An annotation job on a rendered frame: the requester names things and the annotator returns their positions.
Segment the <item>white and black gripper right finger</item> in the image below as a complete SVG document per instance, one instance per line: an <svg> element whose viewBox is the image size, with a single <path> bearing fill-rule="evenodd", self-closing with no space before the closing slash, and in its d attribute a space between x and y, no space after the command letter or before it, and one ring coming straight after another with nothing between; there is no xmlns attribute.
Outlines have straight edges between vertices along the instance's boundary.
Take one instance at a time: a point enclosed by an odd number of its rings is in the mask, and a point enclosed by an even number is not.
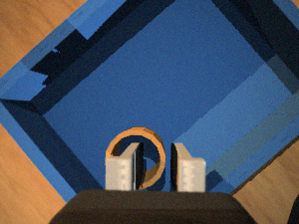
<svg viewBox="0 0 299 224"><path fill-rule="evenodd" d="M206 161L192 157L183 143L172 143L170 177L172 190L205 192Z"/></svg>

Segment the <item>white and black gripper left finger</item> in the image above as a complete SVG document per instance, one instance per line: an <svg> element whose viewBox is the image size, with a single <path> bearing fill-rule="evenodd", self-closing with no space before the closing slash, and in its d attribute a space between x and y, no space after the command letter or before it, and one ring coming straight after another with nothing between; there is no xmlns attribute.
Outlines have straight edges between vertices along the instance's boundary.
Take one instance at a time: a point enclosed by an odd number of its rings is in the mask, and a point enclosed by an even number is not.
<svg viewBox="0 0 299 224"><path fill-rule="evenodd" d="M144 143L132 142L121 156L106 159L106 189L139 190L144 174Z"/></svg>

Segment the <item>blue open-top crate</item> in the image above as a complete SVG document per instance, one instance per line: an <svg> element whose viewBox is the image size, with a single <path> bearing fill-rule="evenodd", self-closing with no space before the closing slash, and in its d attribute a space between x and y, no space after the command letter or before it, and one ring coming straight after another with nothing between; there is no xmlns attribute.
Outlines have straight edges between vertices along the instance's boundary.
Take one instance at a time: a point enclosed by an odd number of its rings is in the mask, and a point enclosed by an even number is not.
<svg viewBox="0 0 299 224"><path fill-rule="evenodd" d="M87 0L0 78L0 123L68 203L106 189L123 131L206 161L229 194L299 134L299 9L291 0Z"/></svg>

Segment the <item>orange ring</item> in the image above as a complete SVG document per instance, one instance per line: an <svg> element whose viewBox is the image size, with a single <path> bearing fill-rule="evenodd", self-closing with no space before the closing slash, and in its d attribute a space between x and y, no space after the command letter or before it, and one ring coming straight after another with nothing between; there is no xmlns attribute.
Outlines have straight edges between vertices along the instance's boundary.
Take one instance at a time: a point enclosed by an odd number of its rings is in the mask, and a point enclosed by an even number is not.
<svg viewBox="0 0 299 224"><path fill-rule="evenodd" d="M123 131L111 141L106 152L106 159L109 158L110 156L120 156L120 144L123 138L129 135L142 135L150 139L156 145L159 155L161 156L161 160L159 157L154 167L144 171L141 186L139 189L141 190L143 188L152 186L160 178L165 166L164 146L161 138L154 130L149 129L145 126L135 126Z"/></svg>

